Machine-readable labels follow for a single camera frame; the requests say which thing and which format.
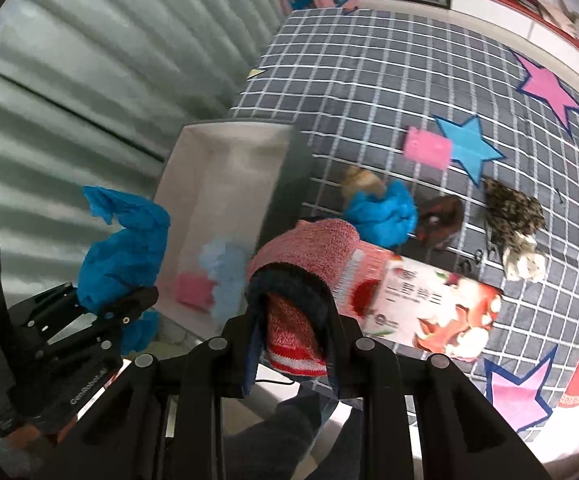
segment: dark pants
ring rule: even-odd
[[[336,405],[336,400],[300,388],[268,420],[226,437],[227,480],[290,480]],[[362,412],[351,410],[329,455],[307,480],[358,480],[361,435]]]

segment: star decoration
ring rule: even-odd
[[[442,134],[452,142],[451,158],[459,162],[476,187],[480,185],[483,164],[488,160],[506,158],[483,139],[480,117],[474,115],[463,124],[434,117]]]
[[[579,104],[563,88],[559,78],[553,72],[514,51],[512,51],[512,54],[527,71],[527,77],[516,90],[546,103],[567,131],[567,134],[572,137],[572,128],[567,117],[567,110],[579,112]]]
[[[485,395],[517,433],[547,420],[552,414],[540,391],[552,368],[556,348],[554,346],[535,368],[520,378],[485,359]]]

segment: pink sponge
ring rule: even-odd
[[[176,301],[205,310],[214,306],[212,289],[216,282],[203,274],[192,272],[180,273],[174,282]]]
[[[451,161],[451,150],[450,139],[410,126],[403,155],[432,168],[447,170]]]

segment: table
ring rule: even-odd
[[[569,137],[545,103],[516,91],[525,71],[508,47],[407,14],[296,11],[259,66],[266,71],[248,81],[231,115],[293,122],[309,136],[315,160],[303,215],[340,214],[339,187],[350,164],[399,178],[416,202],[455,194],[465,202],[465,221],[448,250],[428,253],[415,240],[401,248],[450,271],[485,249],[483,186],[458,164],[439,171],[406,160],[402,146],[409,126],[438,133],[434,116],[457,123],[480,116],[483,136],[507,156],[487,162],[483,175],[543,206],[547,228],[537,241],[547,279],[507,282],[497,257],[474,266],[476,278],[503,290],[503,307],[481,357],[457,364],[484,391],[484,358],[523,376],[557,346],[541,393],[556,406],[579,361],[579,113],[569,112]],[[562,86],[579,102],[575,89]],[[408,347],[394,350],[422,357]],[[329,391],[325,380],[313,387]],[[415,424],[411,399],[408,411]],[[540,427],[521,436],[533,440]]]

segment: red cloth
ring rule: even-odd
[[[258,251],[248,267],[248,279],[257,269],[282,262],[319,276],[332,289],[358,242],[356,229],[340,219],[299,225]],[[266,354],[270,364],[295,375],[325,375],[325,356],[305,314],[277,294],[269,295],[267,309]]]

